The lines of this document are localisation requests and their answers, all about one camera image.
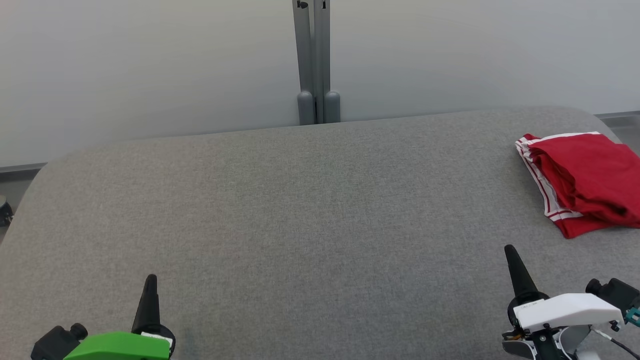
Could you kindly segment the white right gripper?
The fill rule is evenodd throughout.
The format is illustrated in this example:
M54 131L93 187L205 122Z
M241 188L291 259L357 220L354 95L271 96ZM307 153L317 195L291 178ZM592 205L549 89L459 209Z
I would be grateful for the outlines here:
M570 292L540 299L517 249L506 244L503 250L515 298L531 301L513 308L514 330L503 333L506 353L526 360L578 359L578 348L592 326L624 321L620 309L594 294Z

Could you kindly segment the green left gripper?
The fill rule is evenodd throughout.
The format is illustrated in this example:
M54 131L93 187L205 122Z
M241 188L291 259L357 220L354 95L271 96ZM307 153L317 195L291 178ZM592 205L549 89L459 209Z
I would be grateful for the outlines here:
M65 360L170 360L176 346L172 333L162 333L158 279L147 276L130 332L89 335Z

